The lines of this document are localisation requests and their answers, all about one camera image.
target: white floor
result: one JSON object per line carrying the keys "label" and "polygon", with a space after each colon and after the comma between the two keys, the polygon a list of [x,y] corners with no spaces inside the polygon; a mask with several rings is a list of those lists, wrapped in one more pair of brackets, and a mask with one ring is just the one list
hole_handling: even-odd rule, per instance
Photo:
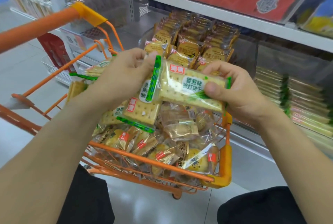
{"label": "white floor", "polygon": [[[0,13],[0,32],[22,24],[10,12]],[[12,93],[23,93],[47,76],[41,58],[46,54],[37,40],[30,41],[0,55],[0,104]],[[46,110],[67,92],[67,87],[52,80],[29,98],[42,110]],[[36,124],[46,122],[31,110],[17,113]],[[20,151],[31,136],[0,119],[0,167]],[[209,189],[195,195],[183,194],[174,200],[169,193],[117,178],[101,176],[108,183],[109,195],[116,216],[115,223],[217,223],[218,207],[234,196],[248,190],[231,183],[222,189]]]}

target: orange shopping cart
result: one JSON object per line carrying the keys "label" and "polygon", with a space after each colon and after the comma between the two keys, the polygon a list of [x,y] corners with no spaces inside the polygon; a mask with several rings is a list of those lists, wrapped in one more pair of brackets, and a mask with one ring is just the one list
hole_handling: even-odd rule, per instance
{"label": "orange shopping cart", "polygon": [[[117,54],[117,52],[114,51],[114,47],[109,39],[107,32],[101,27],[101,24],[108,25],[112,29],[115,37],[117,38],[120,48],[123,50],[122,43],[117,35],[114,26],[106,18],[99,15],[92,9],[88,8],[83,3],[76,2],[62,11],[38,19],[31,23],[19,26],[17,28],[13,28],[9,31],[0,33],[0,53],[14,48],[15,46],[25,43],[31,39],[39,37],[53,29],[59,28],[77,19],[84,19],[94,27],[101,30],[101,32],[105,35],[105,42],[108,46],[108,50],[111,52],[111,54]],[[104,57],[107,58],[103,44],[98,40],[95,40],[94,42],[94,45],[92,45],[90,48],[78,55],[76,58],[50,74],[47,78],[43,79],[30,90],[23,94],[12,94],[12,98],[14,98],[19,104],[23,104],[28,108],[35,110],[37,113],[40,113],[48,120],[51,120],[51,117],[48,115],[49,112],[55,108],[61,109],[59,104],[61,101],[66,99],[67,94],[63,95],[46,111],[42,111],[37,108],[35,104],[28,99],[28,96],[31,95],[33,92],[37,91],[44,84],[48,83],[52,78],[62,73],[64,70],[68,69],[73,63],[77,62],[79,59],[81,59],[94,49],[98,49],[99,51],[103,52]],[[18,114],[11,111],[9,108],[6,108],[2,105],[0,105],[0,117],[32,135],[36,135],[41,129],[41,126],[26,120],[25,118],[19,116]],[[142,156],[137,156],[132,153],[128,153],[126,151],[122,151],[116,148],[111,148],[106,145],[92,141],[88,144],[86,151],[83,154],[82,161],[89,166],[88,171],[90,174],[103,174],[113,176],[119,179],[131,181],[133,183],[164,190],[166,192],[172,193],[175,199],[180,199],[182,192],[195,194],[198,190],[207,190],[209,187],[225,187],[231,182],[231,146],[229,138],[232,118],[228,113],[222,117],[216,115],[215,118],[215,125],[220,130],[219,136],[221,137],[221,140],[225,140],[225,144],[219,150],[220,155],[219,165],[217,169],[218,172],[214,175],[203,175],[196,172],[184,170],[179,167],[160,163],[155,160],[151,160]],[[170,177],[165,178],[164,176],[154,177],[152,174],[150,174],[150,172],[141,170],[140,168],[133,168],[128,162],[129,159],[136,163],[146,163],[147,165],[160,167],[164,170],[168,170],[169,172],[173,172],[173,174],[185,175],[188,178],[196,179],[196,181],[199,181],[199,183],[193,184],[187,182],[179,182]]]}

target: white shelf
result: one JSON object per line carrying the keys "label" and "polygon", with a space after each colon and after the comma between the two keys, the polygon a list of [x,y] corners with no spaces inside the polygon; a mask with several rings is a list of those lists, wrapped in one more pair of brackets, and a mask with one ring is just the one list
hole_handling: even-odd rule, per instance
{"label": "white shelf", "polygon": [[[31,22],[31,21],[34,21],[34,20],[36,20],[36,18],[34,18],[33,16],[31,16],[31,15],[29,15],[29,14],[26,14],[26,13],[23,13],[23,12],[21,12],[21,11],[18,11],[18,10],[16,10],[15,8],[10,8],[10,10],[13,12],[13,13],[15,13],[15,15],[16,16],[18,16],[21,20],[23,20],[23,22],[24,23],[29,23],[29,22]],[[60,39],[62,39],[62,37],[61,37],[61,31],[60,31],[60,29],[55,29],[55,30],[52,30],[52,31],[50,31],[49,33],[51,33],[51,34],[54,34],[55,36],[57,36],[57,37],[59,37]]]}
{"label": "white shelf", "polygon": [[281,24],[271,23],[269,21],[242,15],[191,0],[155,1],[333,53],[333,39],[311,34],[294,27],[288,27],[288,24],[287,26],[284,26]]}

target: white basket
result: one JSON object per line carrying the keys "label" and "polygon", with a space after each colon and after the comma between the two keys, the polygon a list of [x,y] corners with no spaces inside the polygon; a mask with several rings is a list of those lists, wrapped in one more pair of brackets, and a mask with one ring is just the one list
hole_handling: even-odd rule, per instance
{"label": "white basket", "polygon": [[[58,70],[53,63],[50,61],[48,56],[45,56],[42,58],[42,63],[45,65],[47,72],[49,75],[54,73],[55,71]],[[70,85],[71,84],[71,76],[69,76],[68,70],[64,70],[55,77],[59,82],[65,84],[65,85]]]}

